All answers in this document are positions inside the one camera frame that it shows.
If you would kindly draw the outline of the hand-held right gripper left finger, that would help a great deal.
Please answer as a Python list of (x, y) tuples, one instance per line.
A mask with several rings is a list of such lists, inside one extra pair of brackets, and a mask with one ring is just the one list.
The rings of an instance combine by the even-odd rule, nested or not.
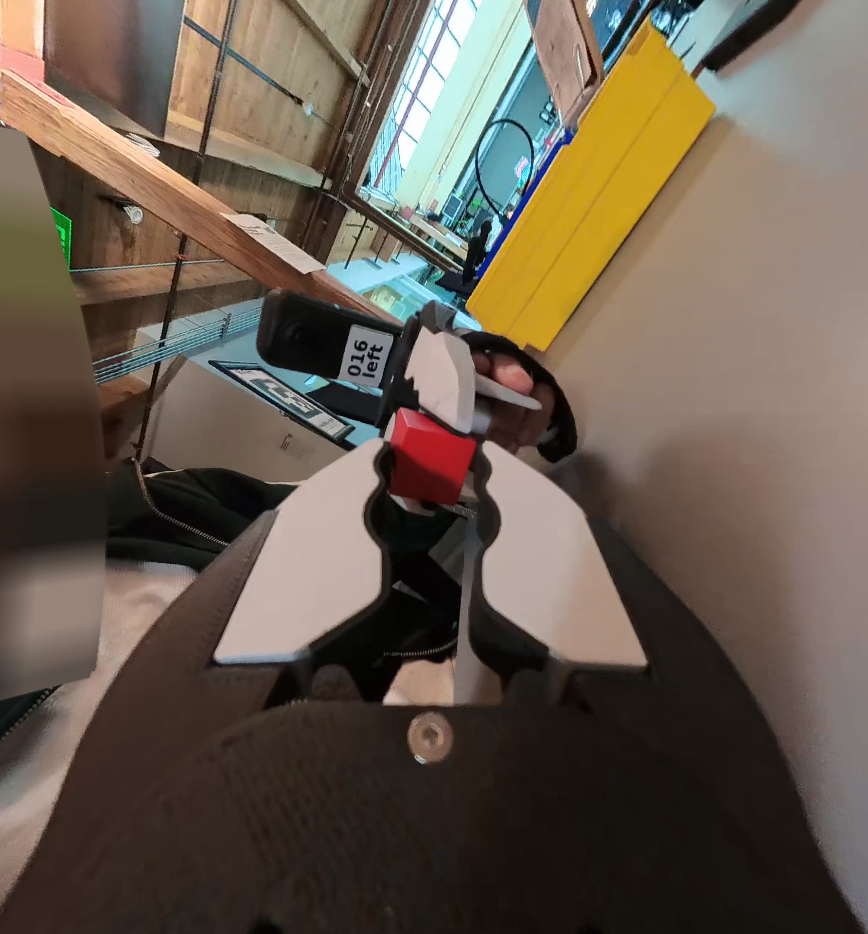
[(375, 613), (391, 563), (371, 510), (389, 446), (372, 440), (298, 484), (278, 508), (213, 651), (215, 665), (285, 666), (311, 683), (331, 646)]

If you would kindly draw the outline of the yellow plastic bin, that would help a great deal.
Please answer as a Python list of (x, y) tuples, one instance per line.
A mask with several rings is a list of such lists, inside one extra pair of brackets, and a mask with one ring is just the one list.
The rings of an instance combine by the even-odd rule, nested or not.
[(467, 300), (471, 316), (547, 350), (714, 113), (646, 18)]

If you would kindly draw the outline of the printed cardboard panel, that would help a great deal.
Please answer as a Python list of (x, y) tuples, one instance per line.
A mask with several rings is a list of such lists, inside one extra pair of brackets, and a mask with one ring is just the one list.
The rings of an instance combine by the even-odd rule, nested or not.
[(523, 1), (537, 62), (562, 124), (576, 131), (603, 83), (603, 58), (585, 1)]

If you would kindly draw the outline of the white paper notice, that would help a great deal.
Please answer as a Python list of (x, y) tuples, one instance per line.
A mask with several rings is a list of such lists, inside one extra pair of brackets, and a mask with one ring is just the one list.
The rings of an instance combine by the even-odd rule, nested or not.
[(276, 228), (252, 214), (223, 213), (222, 217), (238, 230), (248, 234), (268, 252), (290, 265), (300, 274), (323, 272), (325, 266), (279, 234)]

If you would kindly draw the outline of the red wooden cube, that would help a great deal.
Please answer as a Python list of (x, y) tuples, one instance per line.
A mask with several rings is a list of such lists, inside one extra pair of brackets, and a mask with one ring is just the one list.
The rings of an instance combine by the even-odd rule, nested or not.
[(477, 443), (441, 427), (427, 415), (404, 407), (393, 416), (388, 438), (393, 455), (389, 492), (419, 503), (459, 502)]

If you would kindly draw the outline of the person's left hand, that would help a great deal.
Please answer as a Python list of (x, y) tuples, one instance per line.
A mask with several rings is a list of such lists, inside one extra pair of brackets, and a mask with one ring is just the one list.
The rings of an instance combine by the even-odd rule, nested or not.
[(511, 454), (536, 447), (554, 415), (553, 389), (544, 383), (535, 383), (521, 364), (509, 355), (476, 352), (472, 354), (472, 361), (478, 374), (510, 391), (529, 396), (540, 405), (538, 410), (531, 410), (504, 400), (489, 400), (491, 422), (487, 439)]

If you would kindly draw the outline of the wooden pillar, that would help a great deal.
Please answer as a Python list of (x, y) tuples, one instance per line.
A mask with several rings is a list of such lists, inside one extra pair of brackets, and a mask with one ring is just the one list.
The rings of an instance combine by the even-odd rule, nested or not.
[(260, 285), (286, 288), (400, 326), (393, 316), (327, 272), (300, 272), (284, 255), (229, 220), (233, 210), (226, 204), (42, 82), (2, 70), (0, 118)]

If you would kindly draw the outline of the blue plastic bin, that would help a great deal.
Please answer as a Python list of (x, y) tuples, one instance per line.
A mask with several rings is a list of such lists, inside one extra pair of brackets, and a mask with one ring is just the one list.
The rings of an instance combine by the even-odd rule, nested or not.
[(547, 149), (547, 151), (544, 153), (541, 159), (537, 162), (536, 168), (530, 178), (530, 181), (528, 181), (528, 183), (525, 185), (518, 203), (515, 205), (515, 207), (512, 210), (510, 218), (508, 218), (504, 222), (504, 225), (502, 226), (501, 231), (498, 233), (498, 236), (495, 242), (489, 248), (484, 261), (478, 268), (477, 281), (480, 281), (485, 276), (490, 265), (495, 260), (496, 255), (498, 254), (500, 249), (503, 247), (506, 240), (509, 238), (512, 229), (518, 222), (525, 207), (527, 206), (529, 201), (533, 198), (533, 194), (536, 192), (537, 188), (542, 183), (545, 175), (547, 174), (554, 160), (556, 159), (557, 154), (563, 147), (568, 146), (573, 141), (576, 135), (576, 132), (577, 131), (574, 128), (565, 127), (554, 136), (552, 140), (552, 145)]

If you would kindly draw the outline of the large framed marker sign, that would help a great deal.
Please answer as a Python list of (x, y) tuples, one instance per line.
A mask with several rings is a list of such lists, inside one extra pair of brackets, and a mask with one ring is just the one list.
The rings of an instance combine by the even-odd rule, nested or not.
[(211, 366), (256, 396), (281, 410), (296, 424), (321, 435), (346, 451), (354, 444), (350, 439), (355, 428), (343, 417), (333, 413), (311, 396), (293, 389), (263, 366), (240, 361), (212, 360)]

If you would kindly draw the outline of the black flat box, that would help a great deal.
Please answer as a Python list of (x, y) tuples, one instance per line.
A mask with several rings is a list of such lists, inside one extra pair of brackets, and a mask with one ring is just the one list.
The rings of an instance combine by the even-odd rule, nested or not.
[(706, 51), (692, 69), (698, 76), (704, 70), (719, 72), (737, 57), (778, 27), (800, 1), (743, 2), (722, 27), (717, 37), (708, 42)]

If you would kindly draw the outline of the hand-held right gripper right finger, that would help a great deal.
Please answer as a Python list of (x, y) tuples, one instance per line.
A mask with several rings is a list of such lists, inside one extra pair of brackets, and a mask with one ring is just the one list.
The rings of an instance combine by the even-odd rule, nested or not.
[(502, 685), (522, 671), (638, 675), (649, 659), (580, 507), (498, 446), (473, 474), (470, 652)]

